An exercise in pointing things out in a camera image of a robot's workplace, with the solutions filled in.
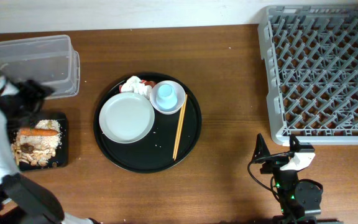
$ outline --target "blue cup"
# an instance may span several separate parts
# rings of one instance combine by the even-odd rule
[[[177,94],[169,84],[160,86],[157,90],[156,102],[164,110],[173,108],[178,103]]]

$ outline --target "white bowl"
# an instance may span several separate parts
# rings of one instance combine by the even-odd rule
[[[112,141],[128,144],[141,140],[154,124],[150,102],[137,93],[120,93],[103,105],[99,125]]]
[[[158,90],[158,88],[160,86],[162,86],[164,84],[171,85],[173,87],[173,89],[175,90],[175,93],[176,93],[177,98],[178,98],[177,104],[173,108],[170,108],[169,110],[165,110],[165,109],[159,107],[158,103],[156,102],[157,90]],[[183,87],[181,85],[179,85],[179,83],[174,82],[174,81],[162,81],[162,82],[157,83],[152,88],[152,92],[150,93],[150,102],[152,103],[153,107],[158,112],[160,112],[162,114],[174,114],[178,110],[180,110],[180,108],[185,103],[185,96],[186,96],[185,90],[183,89]]]

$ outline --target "gray dish rack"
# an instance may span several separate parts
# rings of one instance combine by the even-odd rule
[[[270,6],[258,26],[275,143],[358,144],[358,6]]]

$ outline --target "chopsticks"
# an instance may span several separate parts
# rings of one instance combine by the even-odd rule
[[[185,111],[186,111],[186,103],[187,103],[187,94],[185,96],[185,102],[183,106],[180,109],[180,115],[179,115],[179,121],[178,121],[178,129],[177,129],[177,136],[175,138],[175,146],[173,147],[173,160],[175,161],[177,159],[178,155],[178,148],[179,148],[179,142],[180,142],[180,135],[181,135],[181,128],[183,126],[183,120],[185,118]]]

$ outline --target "round black tray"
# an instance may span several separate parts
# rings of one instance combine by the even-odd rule
[[[180,111],[165,115],[154,110],[155,120],[150,132],[141,140],[130,144],[116,143],[108,139],[100,129],[99,114],[102,106],[119,93],[119,85],[125,83],[129,77],[123,79],[102,97],[95,111],[93,131],[100,150],[117,166],[133,172],[153,173],[178,164],[194,148],[201,133],[201,110],[193,93],[179,80],[153,72],[140,73],[137,76],[156,83],[164,80],[175,81],[188,95],[177,159],[174,161],[172,154]]]

